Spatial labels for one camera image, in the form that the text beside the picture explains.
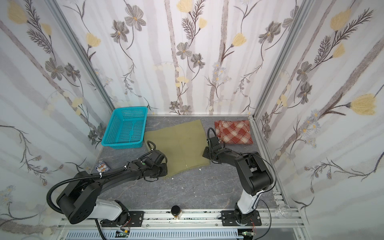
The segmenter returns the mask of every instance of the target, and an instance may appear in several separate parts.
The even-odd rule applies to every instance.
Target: red wire
[[[254,225],[254,223],[253,223],[253,221],[252,221],[252,219],[251,219],[251,223],[252,223],[252,231],[253,231],[253,229],[255,228],[255,225]]]
[[[132,218],[130,218],[129,221],[128,221],[126,224],[124,224],[123,226],[121,226],[120,229],[122,229],[122,228],[125,227],[127,224],[129,224],[129,222],[131,221],[131,219],[132,219]]]

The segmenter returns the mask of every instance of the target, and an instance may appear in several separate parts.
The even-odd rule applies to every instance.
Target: metal frame
[[[253,117],[257,116],[258,113],[261,111],[265,101],[267,100],[268,94],[271,91],[271,88],[273,84],[275,83],[275,80],[277,79],[278,74],[280,73],[280,70],[283,66],[283,63],[288,57],[288,54],[296,40],[296,38],[299,35],[299,32],[301,30],[301,27],[303,26],[305,19],[311,10],[312,4],[315,0],[303,0],[303,3],[301,4],[301,7],[299,8],[299,11],[297,13],[297,17],[293,21],[292,28],[289,31],[288,37],[285,40],[285,43],[283,45],[283,48],[279,54],[279,57],[277,58],[277,61],[272,69],[272,73],[268,78],[268,82],[265,86],[265,89],[263,91],[263,94],[259,100],[259,102],[256,105],[256,109],[253,112]]]
[[[142,222],[142,227],[134,227],[131,229],[164,229],[164,228],[174,228],[174,229],[213,229],[213,228],[252,228],[252,226],[235,226],[235,227],[223,227],[222,221],[219,219],[221,217],[221,211],[223,209],[186,209],[183,210],[181,218],[178,220],[175,219],[169,211],[167,210],[144,210],[144,217]],[[256,226],[256,228],[268,228],[270,222],[270,216],[268,209],[258,209],[260,213],[260,219],[262,221],[261,226]],[[299,211],[297,209],[292,209],[292,218],[289,219],[279,219],[274,216],[275,209],[270,209],[272,216],[271,228],[303,228],[304,223],[300,217]],[[58,230],[92,230],[95,229],[94,220],[86,219],[78,224],[70,224],[68,219],[63,218],[58,227]],[[119,229],[118,227],[113,228],[103,228],[105,230],[109,229]]]
[[[87,73],[91,76],[91,79],[93,80],[93,83],[95,84],[96,88],[99,90],[101,96],[103,97],[105,103],[107,104],[110,112],[112,113],[115,109],[111,99],[109,98],[106,90],[104,89],[99,77],[97,76],[96,72],[94,71],[91,62],[89,59],[84,55],[83,48],[78,41],[75,33],[72,31],[69,23],[67,22],[67,19],[65,18],[63,12],[61,11],[59,4],[56,2],[56,0],[45,0],[45,3],[47,4],[48,8],[50,9],[53,17],[55,18],[56,22],[59,24],[61,30],[64,32],[64,35],[67,37],[67,40],[69,41],[70,45],[76,52],[77,57],[82,62],[85,70]]]

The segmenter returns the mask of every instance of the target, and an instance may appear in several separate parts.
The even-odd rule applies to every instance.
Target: white wall
[[[95,131],[90,137],[99,141],[103,129],[97,129],[110,118],[48,7],[32,2],[40,18],[34,27],[29,3],[0,3],[1,239],[51,239],[62,214],[47,206],[46,194],[79,170],[91,170],[101,146],[88,135]],[[49,53],[31,40],[30,30]],[[50,58],[61,80],[46,67]],[[79,70],[75,82],[62,68],[68,63]]]
[[[127,39],[121,38],[120,46],[111,34],[116,32],[112,29],[114,20],[127,26],[124,19],[131,19],[123,1],[58,2],[88,56],[96,52],[91,62],[114,105],[149,106],[150,114],[253,113],[288,36],[291,11],[301,4],[294,0],[126,1],[143,12],[140,21],[146,25],[140,25],[141,31],[128,26],[129,33],[124,34]],[[199,32],[192,40],[187,38],[182,21],[191,21],[186,11],[199,2],[204,7],[196,24],[192,24]],[[201,20],[207,22],[199,31]],[[273,39],[259,42],[260,35],[270,32],[266,28],[272,21]],[[239,33],[246,42],[230,48]],[[98,39],[97,46],[89,50],[87,34]],[[198,65],[193,68],[192,56],[182,59],[177,55],[177,46],[185,42],[187,51],[201,54],[205,65],[200,69]],[[234,52],[221,61],[226,50],[226,54]],[[133,63],[134,72],[125,83],[124,75]]]
[[[257,116],[288,200],[314,240],[384,236],[383,11],[382,1],[315,1]],[[326,36],[327,57],[316,66]]]

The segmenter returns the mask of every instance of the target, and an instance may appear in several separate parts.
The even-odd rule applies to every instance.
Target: black robotic arm
[[[214,133],[213,137],[209,136],[210,131]],[[245,225],[250,222],[261,194],[272,190],[275,186],[272,186],[274,181],[264,163],[266,161],[260,157],[258,152],[238,153],[222,147],[215,130],[211,127],[207,131],[207,142],[208,147],[205,148],[203,157],[210,159],[213,163],[226,163],[237,169],[244,191],[240,200],[235,204],[234,215],[239,225]]]
[[[105,218],[109,227],[121,226],[130,216],[128,209],[119,202],[99,200],[97,197],[117,185],[128,181],[147,177],[155,178],[167,175],[167,158],[151,141],[147,142],[151,151],[140,156],[124,167],[105,174],[88,174],[79,172],[73,179],[68,179],[54,185],[47,193],[47,203],[55,211],[65,214],[71,224],[76,224],[87,218]],[[57,207],[51,199],[52,192],[61,185],[69,183],[58,196]]]

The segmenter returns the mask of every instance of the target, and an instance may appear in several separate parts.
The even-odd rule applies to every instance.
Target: checkered fabric
[[[215,121],[217,137],[226,144],[253,144],[249,120]]]

